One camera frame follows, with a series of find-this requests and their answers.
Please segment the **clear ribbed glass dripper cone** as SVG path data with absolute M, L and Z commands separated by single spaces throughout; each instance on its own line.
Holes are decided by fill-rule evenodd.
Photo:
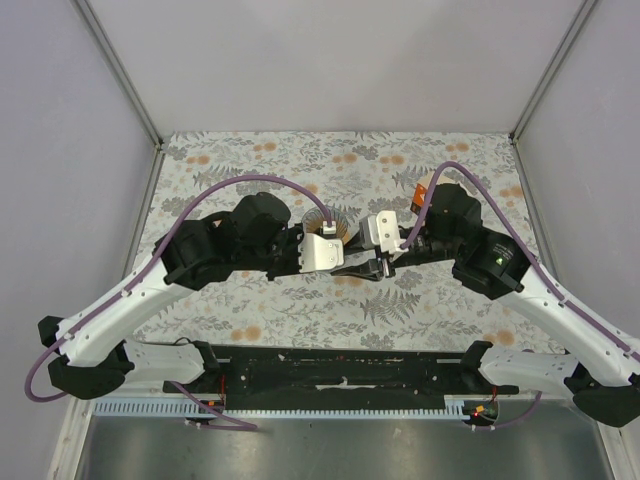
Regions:
M 346 215 L 336 209 L 329 210 L 332 220 L 332 228 L 335 230 L 333 235 L 340 239 L 344 244 L 350 239 L 349 236 L 349 220 Z M 308 210 L 302 217 L 302 224 L 306 233 L 323 235 L 323 228 L 327 224 L 326 217 L 321 209 L 313 208 Z

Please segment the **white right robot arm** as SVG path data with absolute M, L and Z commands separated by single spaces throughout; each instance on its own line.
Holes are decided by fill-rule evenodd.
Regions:
M 464 288 L 526 317 L 559 341 L 563 355 L 517 352 L 476 341 L 464 353 L 458 381 L 477 394 L 492 385 L 565 397 L 590 418 L 621 428 L 639 416 L 639 341 L 605 321 L 553 279 L 515 237 L 484 226 L 481 204 L 445 183 L 425 203 L 426 222 L 407 248 L 410 231 L 389 214 L 362 221 L 347 253 L 374 258 L 336 270 L 338 276 L 380 281 L 396 269 L 451 261 Z

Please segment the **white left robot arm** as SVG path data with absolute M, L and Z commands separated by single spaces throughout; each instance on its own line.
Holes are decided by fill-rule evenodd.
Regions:
M 71 318 L 46 317 L 38 328 L 55 358 L 47 370 L 51 384 L 90 400 L 123 385 L 175 383 L 198 392 L 219 384 L 220 368 L 202 341 L 185 345 L 140 343 L 132 333 L 150 317 L 236 271 L 257 271 L 268 279 L 300 271 L 302 224 L 291 221 L 283 201 L 260 192 L 232 211 L 185 220 L 156 242 L 144 268 L 131 273 L 93 305 Z

